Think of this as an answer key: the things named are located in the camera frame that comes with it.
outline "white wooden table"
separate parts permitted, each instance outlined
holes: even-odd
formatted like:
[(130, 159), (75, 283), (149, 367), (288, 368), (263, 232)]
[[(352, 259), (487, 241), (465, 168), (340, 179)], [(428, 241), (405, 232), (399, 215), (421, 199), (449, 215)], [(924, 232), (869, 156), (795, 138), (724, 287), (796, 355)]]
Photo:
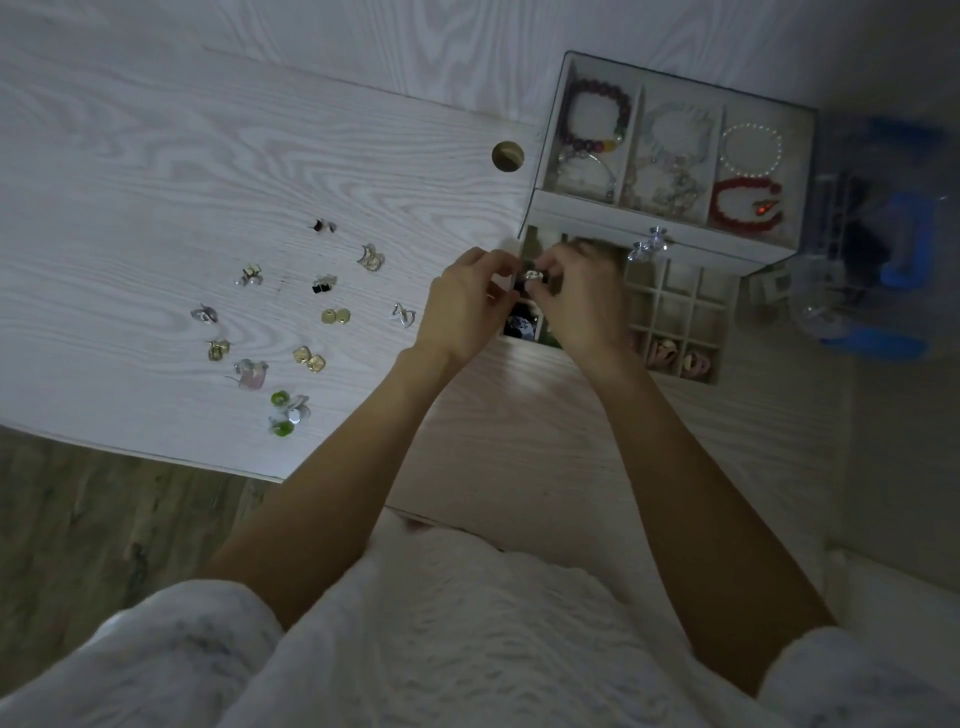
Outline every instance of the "white wooden table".
[[(517, 234), (538, 134), (227, 55), (0, 28), (0, 424), (282, 479), (413, 342), (394, 303), (422, 311), (458, 253)], [(503, 139), (526, 153), (513, 174), (491, 163)], [(378, 273), (354, 262), (364, 243)], [(234, 284), (247, 263), (262, 286)], [(319, 274), (332, 292), (310, 290)], [(218, 327), (190, 317), (200, 303)], [(331, 306), (350, 323), (323, 325)], [(293, 361), (301, 345), (322, 373)], [(269, 363), (262, 391), (226, 377), (242, 358)], [(846, 370), (740, 331), (724, 367), (718, 387), (662, 386), (820, 583)], [(313, 410), (282, 439), (281, 388)], [(390, 504), (669, 612), (609, 427), (562, 352), (494, 342), (430, 412)]]

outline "hand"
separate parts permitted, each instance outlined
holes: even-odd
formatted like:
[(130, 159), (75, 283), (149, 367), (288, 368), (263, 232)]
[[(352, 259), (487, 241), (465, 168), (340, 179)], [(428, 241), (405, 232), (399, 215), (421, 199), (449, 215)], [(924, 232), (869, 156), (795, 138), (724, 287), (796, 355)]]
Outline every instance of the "hand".
[(520, 272), (520, 259), (506, 251), (471, 248), (430, 285), (414, 349), (440, 354), (453, 376), (501, 328), (519, 298), (491, 280)]
[(560, 243), (541, 255), (536, 266), (551, 276), (564, 276), (556, 296), (538, 280), (528, 282), (526, 289), (584, 374), (625, 358), (630, 351), (626, 296), (616, 264), (586, 243)]

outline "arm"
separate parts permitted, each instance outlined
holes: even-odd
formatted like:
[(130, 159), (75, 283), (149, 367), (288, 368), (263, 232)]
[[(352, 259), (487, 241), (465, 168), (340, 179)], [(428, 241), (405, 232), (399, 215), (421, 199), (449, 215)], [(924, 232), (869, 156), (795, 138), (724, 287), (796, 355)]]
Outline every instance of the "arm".
[(414, 346), (201, 569), (250, 587), (292, 626), (363, 554), (427, 410), (503, 326), (520, 262), (474, 248), (433, 281)]
[(560, 245), (538, 267), (560, 294), (529, 293), (603, 403), (660, 578), (707, 667), (756, 695), (806, 632), (833, 625), (823, 600), (700, 446), (626, 345), (621, 277), (591, 247)]

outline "left hand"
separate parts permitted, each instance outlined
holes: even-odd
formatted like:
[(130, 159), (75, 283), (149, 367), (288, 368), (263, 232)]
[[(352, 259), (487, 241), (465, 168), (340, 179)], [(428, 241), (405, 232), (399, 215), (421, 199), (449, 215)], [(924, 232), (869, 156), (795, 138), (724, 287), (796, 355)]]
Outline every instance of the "left hand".
[(522, 263), (506, 251), (471, 248), (430, 285), (414, 349), (439, 354), (456, 374), (503, 328), (519, 298), (494, 283)]

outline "right hand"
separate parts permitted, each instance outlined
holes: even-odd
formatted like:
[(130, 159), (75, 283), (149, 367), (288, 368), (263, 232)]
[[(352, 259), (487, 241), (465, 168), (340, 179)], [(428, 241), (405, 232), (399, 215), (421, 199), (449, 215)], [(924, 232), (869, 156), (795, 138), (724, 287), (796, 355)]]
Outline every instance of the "right hand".
[(556, 296), (538, 280), (529, 281), (526, 290), (581, 370), (590, 376), (597, 367), (627, 358), (626, 293), (616, 264), (587, 243), (560, 243), (535, 265), (550, 276), (564, 276)]

